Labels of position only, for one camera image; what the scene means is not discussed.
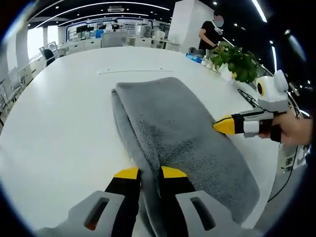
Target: green leaves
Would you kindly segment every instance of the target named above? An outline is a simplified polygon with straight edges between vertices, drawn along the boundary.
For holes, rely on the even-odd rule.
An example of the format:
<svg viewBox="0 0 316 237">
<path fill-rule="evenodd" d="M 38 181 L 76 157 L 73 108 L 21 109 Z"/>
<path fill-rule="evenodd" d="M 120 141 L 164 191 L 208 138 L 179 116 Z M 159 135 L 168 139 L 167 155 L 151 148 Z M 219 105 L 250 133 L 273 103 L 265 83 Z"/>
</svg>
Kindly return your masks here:
<svg viewBox="0 0 316 237">
<path fill-rule="evenodd" d="M 250 83 L 258 77 L 259 64 L 251 52 L 243 53 L 240 47 L 233 47 L 227 42 L 220 42 L 218 47 L 211 50 L 209 58 L 215 69 L 228 64 L 228 70 L 236 73 L 236 80 Z"/>
</svg>

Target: blue object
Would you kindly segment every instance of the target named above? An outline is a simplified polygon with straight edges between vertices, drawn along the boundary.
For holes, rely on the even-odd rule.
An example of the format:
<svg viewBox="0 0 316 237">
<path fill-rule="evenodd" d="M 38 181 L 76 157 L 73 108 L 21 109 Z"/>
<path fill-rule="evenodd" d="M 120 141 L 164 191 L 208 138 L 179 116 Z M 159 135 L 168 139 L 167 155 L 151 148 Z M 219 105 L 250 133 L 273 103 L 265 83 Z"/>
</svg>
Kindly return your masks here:
<svg viewBox="0 0 316 237">
<path fill-rule="evenodd" d="M 193 56 L 193 55 L 190 54 L 190 53 L 187 53 L 187 54 L 186 54 L 186 57 L 187 57 L 187 58 L 190 58 L 191 60 L 193 60 L 193 61 L 195 61 L 195 62 L 197 62 L 197 63 L 201 63 L 201 62 L 202 62 L 202 58 Z"/>
<path fill-rule="evenodd" d="M 103 30 L 97 30 L 96 32 L 95 32 L 95 37 L 96 38 L 101 38 L 101 35 L 104 33 L 104 31 Z"/>
</svg>

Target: cable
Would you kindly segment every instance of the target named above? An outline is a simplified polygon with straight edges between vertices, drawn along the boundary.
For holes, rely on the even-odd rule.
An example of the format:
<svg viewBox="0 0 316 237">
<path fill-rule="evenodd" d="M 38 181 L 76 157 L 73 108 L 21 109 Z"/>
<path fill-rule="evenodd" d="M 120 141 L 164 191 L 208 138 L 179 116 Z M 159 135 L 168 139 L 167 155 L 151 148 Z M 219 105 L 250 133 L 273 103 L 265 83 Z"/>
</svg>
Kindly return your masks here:
<svg viewBox="0 0 316 237">
<path fill-rule="evenodd" d="M 291 177 L 291 174 L 292 174 L 292 171 L 293 171 L 293 167 L 294 167 L 294 163 L 295 163 L 295 160 L 296 160 L 297 150 L 298 150 L 298 146 L 296 147 L 296 150 L 295 150 L 293 165 L 292 165 L 290 174 L 289 174 L 289 176 L 288 176 L 288 178 L 287 178 L 287 181 L 285 182 L 285 184 L 283 185 L 283 187 L 282 187 L 275 195 L 273 195 L 272 198 L 270 198 L 270 199 L 268 200 L 268 202 L 271 201 L 272 199 L 274 199 L 279 193 L 281 193 L 281 191 L 284 189 L 284 187 L 287 185 L 288 181 L 290 180 L 290 177 Z"/>
<path fill-rule="evenodd" d="M 252 107 L 258 107 L 258 103 L 257 101 L 251 96 L 249 95 L 248 93 L 244 92 L 243 90 L 241 89 L 237 89 L 238 92 L 240 93 L 240 95 L 246 100 L 248 101 L 248 103 L 252 106 Z"/>
</svg>

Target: white table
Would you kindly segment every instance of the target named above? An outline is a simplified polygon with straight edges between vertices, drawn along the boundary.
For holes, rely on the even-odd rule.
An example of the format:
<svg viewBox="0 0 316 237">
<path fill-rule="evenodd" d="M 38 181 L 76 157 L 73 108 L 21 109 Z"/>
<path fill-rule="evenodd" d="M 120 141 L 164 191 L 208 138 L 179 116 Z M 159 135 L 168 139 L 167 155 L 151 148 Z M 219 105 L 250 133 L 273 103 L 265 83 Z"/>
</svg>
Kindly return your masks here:
<svg viewBox="0 0 316 237">
<path fill-rule="evenodd" d="M 180 52 L 101 48 L 59 58 L 40 72 L 19 97 L 0 136 L 1 182 L 32 229 L 56 226 L 71 207 L 105 190 L 116 172 L 134 165 L 114 123 L 111 89 L 116 83 L 170 76 L 185 83 L 215 119 L 252 109 L 236 85 Z M 248 85 L 240 86 L 255 96 Z M 260 189 L 243 223 L 252 228 L 271 193 L 278 145 L 258 137 L 230 138 Z"/>
</svg>

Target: gray towel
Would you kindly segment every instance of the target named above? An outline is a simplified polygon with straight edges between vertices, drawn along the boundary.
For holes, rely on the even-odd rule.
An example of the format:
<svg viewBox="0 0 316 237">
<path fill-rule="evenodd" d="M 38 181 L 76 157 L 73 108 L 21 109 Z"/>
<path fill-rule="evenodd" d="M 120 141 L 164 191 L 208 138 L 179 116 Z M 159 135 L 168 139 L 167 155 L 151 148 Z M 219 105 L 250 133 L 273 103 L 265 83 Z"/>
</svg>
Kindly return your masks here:
<svg viewBox="0 0 316 237">
<path fill-rule="evenodd" d="M 112 102 L 118 132 L 142 170 L 142 198 L 156 235 L 163 232 L 156 186 L 162 165 L 185 172 L 196 190 L 225 205 L 237 223 L 248 217 L 258 186 L 242 154 L 212 128 L 214 118 L 182 82 L 119 83 Z"/>
</svg>

